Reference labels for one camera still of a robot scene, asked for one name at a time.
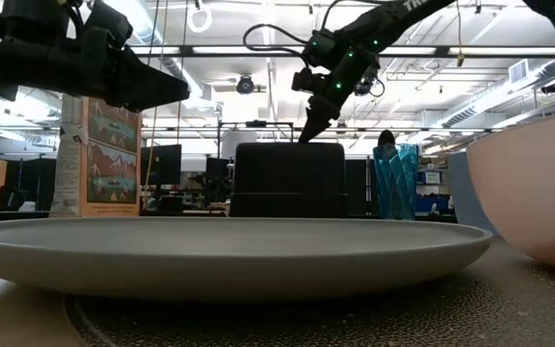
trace security camera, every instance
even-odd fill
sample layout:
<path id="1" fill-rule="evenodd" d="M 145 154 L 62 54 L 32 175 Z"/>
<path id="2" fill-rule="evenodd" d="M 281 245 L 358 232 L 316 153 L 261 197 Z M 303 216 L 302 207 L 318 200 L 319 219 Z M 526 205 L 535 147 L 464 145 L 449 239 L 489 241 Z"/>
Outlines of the security camera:
<path id="1" fill-rule="evenodd" d="M 251 80 L 251 76 L 243 75 L 237 83 L 237 93 L 239 94 L 249 94 L 254 91 L 254 83 Z"/>

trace workstation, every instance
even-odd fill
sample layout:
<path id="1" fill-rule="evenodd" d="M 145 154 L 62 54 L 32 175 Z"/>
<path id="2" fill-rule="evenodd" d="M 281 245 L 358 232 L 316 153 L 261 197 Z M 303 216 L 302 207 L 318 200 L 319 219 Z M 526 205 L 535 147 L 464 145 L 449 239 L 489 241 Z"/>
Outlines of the workstation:
<path id="1" fill-rule="evenodd" d="M 555 345 L 555 2 L 0 0 L 6 345 Z"/>

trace gray plate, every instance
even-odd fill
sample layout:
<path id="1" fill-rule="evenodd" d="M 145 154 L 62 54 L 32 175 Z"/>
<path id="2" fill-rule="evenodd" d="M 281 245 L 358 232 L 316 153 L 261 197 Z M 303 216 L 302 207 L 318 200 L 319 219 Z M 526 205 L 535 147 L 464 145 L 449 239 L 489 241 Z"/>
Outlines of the gray plate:
<path id="1" fill-rule="evenodd" d="M 0 278 L 99 296 L 310 300 L 455 273 L 487 250 L 489 238 L 474 227 L 371 220 L 0 222 Z"/>

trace ceiling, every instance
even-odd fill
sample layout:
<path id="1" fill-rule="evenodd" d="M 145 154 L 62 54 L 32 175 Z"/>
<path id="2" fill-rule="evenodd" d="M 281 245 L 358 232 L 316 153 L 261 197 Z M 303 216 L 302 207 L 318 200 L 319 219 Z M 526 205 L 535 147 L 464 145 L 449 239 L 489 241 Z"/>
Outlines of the ceiling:
<path id="1" fill-rule="evenodd" d="M 136 0 L 115 0 L 121 3 Z M 204 11 L 210 11 L 210 23 L 206 30 L 195 32 L 186 24 L 193 20 L 201 27 L 207 19 L 206 12 L 196 13 L 194 1 L 178 0 L 139 0 L 145 5 L 148 17 L 155 21 L 155 30 L 164 42 L 172 45 L 241 45 L 244 32 L 254 24 L 273 23 L 298 38 L 307 40 L 320 22 L 330 4 L 329 0 L 205 0 L 200 2 Z M 460 41 L 464 46 L 555 46 L 555 30 L 549 21 L 533 13 L 521 1 L 516 0 L 482 0 L 483 8 L 475 12 L 475 0 L 461 0 L 461 20 L 455 4 L 424 19 L 421 23 L 408 29 L 395 44 L 425 46 L 452 45 Z M 329 29 L 338 29 L 369 10 L 367 4 L 344 1 L 332 11 L 328 20 Z M 249 42 L 263 44 L 290 45 L 293 42 L 281 33 L 272 33 L 263 39 L 263 32 L 258 30 L 250 35 Z M 132 38 L 130 44 L 140 42 Z M 259 117 L 258 108 L 268 108 L 269 99 L 276 106 L 272 120 L 293 121 L 303 125 L 305 121 L 305 93 L 290 90 L 293 73 L 304 65 L 297 58 L 264 57 L 222 57 L 222 58 L 177 58 L 190 76 L 200 84 L 213 87 L 211 98 L 221 101 L 227 114 L 223 117 L 234 120 L 253 120 Z M 381 58 L 380 79 L 384 82 L 385 92 L 382 97 L 351 96 L 345 103 L 341 120 L 352 127 L 371 127 L 396 124 L 404 126 L 430 126 L 426 115 L 443 114 L 456 105 L 471 99 L 476 93 L 485 91 L 494 83 L 508 75 L 508 68 L 518 63 L 519 59 L 466 59 L 463 67 L 457 67 L 455 59 L 390 59 Z M 160 68 L 157 59 L 151 59 L 153 67 Z M 232 81 L 242 74 L 248 74 L 256 85 L 271 85 L 271 93 L 254 93 L 239 95 L 234 92 Z M 383 89 L 378 86 L 375 93 Z M 541 102 L 553 102 L 555 94 L 538 94 L 522 91 L 498 105 L 487 110 L 493 115 L 510 118 L 541 105 Z M 181 126 L 215 125 L 216 112 L 207 107 L 186 105 L 165 105 L 157 110 L 161 126 L 176 125 L 178 114 L 183 118 Z M 148 125 L 152 124 L 153 111 L 145 112 Z M 479 127 L 491 127 L 493 123 L 477 123 Z M 160 133 L 158 136 L 171 136 Z M 187 132 L 185 136 L 199 138 L 207 135 Z M 359 140 L 362 134 L 350 134 Z M 335 133 L 326 138 L 335 138 Z M 430 146 L 439 143 L 451 143 L 456 137 L 446 139 L 433 138 Z"/>

